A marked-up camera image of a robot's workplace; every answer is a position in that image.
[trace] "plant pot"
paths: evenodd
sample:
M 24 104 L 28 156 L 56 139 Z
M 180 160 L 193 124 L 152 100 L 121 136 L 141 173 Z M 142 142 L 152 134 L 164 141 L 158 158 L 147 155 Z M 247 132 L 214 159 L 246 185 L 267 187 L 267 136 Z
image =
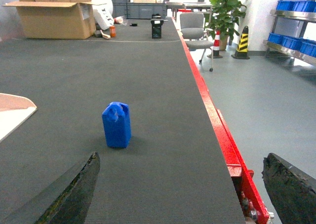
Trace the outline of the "plant pot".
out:
M 226 50 L 228 35 L 219 38 L 219 50 Z

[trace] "conveyor belt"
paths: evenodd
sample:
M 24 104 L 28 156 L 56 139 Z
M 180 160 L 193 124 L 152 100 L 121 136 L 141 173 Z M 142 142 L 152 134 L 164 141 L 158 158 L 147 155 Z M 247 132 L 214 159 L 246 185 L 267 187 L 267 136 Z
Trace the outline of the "conveyor belt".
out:
M 126 26 L 111 42 L 1 44 L 0 91 L 38 107 L 0 144 L 1 219 L 95 150 L 101 169 L 87 224 L 244 223 L 172 22 L 161 43 L 148 20 L 137 22 L 142 42 Z M 112 101 L 130 106 L 127 149 L 106 147 L 101 113 Z

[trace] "blue jerry can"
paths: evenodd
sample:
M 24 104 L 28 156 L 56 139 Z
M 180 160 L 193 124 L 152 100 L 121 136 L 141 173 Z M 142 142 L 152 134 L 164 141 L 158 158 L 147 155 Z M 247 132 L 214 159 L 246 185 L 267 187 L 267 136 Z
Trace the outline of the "blue jerry can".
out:
M 126 148 L 131 138 L 129 106 L 111 102 L 103 111 L 102 120 L 108 147 Z

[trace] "office chair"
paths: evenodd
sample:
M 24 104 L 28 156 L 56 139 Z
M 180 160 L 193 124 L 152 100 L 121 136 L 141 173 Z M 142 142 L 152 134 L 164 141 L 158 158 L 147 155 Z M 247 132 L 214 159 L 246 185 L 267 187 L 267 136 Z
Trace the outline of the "office chair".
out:
M 202 63 L 203 56 L 206 52 L 206 49 L 211 49 L 212 54 L 212 65 L 213 65 L 213 50 L 212 42 L 208 40 L 208 35 L 204 30 L 204 14 L 198 12 L 182 13 L 180 15 L 180 27 L 184 39 L 189 39 L 186 41 L 187 47 L 190 49 L 204 49 L 201 59 L 199 60 Z

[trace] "traffic cone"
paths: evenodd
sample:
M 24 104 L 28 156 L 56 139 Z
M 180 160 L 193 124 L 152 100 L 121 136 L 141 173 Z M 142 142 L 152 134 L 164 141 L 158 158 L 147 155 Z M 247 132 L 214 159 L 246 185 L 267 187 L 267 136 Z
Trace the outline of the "traffic cone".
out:
M 220 31 L 216 30 L 215 41 L 214 41 L 214 46 L 213 46 L 213 58 L 214 59 L 220 59 L 223 57 L 219 54 L 219 35 L 220 35 Z
M 245 26 L 242 30 L 241 37 L 239 39 L 239 44 L 235 55 L 232 55 L 234 59 L 238 60 L 249 60 L 250 57 L 248 56 L 248 26 Z

